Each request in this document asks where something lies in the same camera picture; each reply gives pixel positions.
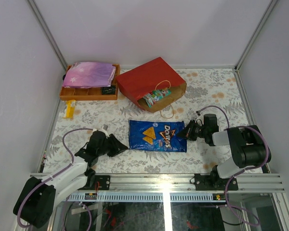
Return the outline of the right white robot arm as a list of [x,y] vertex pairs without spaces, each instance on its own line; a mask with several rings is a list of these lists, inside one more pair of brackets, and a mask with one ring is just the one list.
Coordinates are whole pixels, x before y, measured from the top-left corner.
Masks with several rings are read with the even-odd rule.
[[256,125],[238,126],[219,131],[217,116],[205,114],[203,120],[190,120],[188,125],[179,131],[179,138],[196,141],[201,138],[209,146],[229,146],[231,157],[215,165],[210,175],[195,183],[204,184],[220,190],[227,185],[227,180],[245,170],[262,168],[271,161],[271,152]]

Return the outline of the blue Doritos chip bag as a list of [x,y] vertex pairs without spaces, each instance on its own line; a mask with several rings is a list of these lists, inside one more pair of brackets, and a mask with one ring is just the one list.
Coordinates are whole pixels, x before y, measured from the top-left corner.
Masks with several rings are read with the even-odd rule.
[[185,128],[181,122],[129,121],[129,147],[132,150],[187,152],[187,140],[177,136]]

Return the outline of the red paper bag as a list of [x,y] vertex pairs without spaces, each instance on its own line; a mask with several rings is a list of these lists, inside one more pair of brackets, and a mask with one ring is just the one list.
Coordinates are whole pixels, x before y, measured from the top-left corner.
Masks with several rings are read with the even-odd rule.
[[[142,110],[155,113],[181,98],[187,83],[161,57],[151,60],[116,77],[120,92]],[[154,90],[170,90],[170,95],[163,97],[151,107],[144,96]]]

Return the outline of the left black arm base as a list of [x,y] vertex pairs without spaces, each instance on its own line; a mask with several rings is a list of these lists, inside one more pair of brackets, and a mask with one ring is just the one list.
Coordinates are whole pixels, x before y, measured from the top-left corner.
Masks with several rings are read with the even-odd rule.
[[108,191],[110,188],[110,175],[94,175],[88,177],[85,186],[81,190],[95,190],[95,191]]

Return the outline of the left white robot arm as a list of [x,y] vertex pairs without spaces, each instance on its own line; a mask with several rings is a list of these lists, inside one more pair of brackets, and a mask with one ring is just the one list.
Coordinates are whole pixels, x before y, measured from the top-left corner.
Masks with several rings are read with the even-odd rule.
[[106,129],[90,129],[90,139],[76,153],[68,151],[71,161],[57,171],[42,178],[29,178],[13,208],[17,224],[22,228],[42,227],[54,209],[79,189],[99,190],[93,166],[102,155],[114,157],[128,147]]

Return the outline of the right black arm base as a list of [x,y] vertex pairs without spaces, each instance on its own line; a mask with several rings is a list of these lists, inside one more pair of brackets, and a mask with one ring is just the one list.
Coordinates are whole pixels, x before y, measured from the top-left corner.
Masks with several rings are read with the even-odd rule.
[[194,174],[189,180],[197,191],[224,191],[230,179],[221,179],[211,175]]

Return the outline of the yellow snack packet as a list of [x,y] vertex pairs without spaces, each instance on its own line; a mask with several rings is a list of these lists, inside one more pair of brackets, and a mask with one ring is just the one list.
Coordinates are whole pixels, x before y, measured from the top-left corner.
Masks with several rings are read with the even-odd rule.
[[76,107],[76,100],[66,101],[66,108],[63,118],[70,119],[74,117],[74,111]]

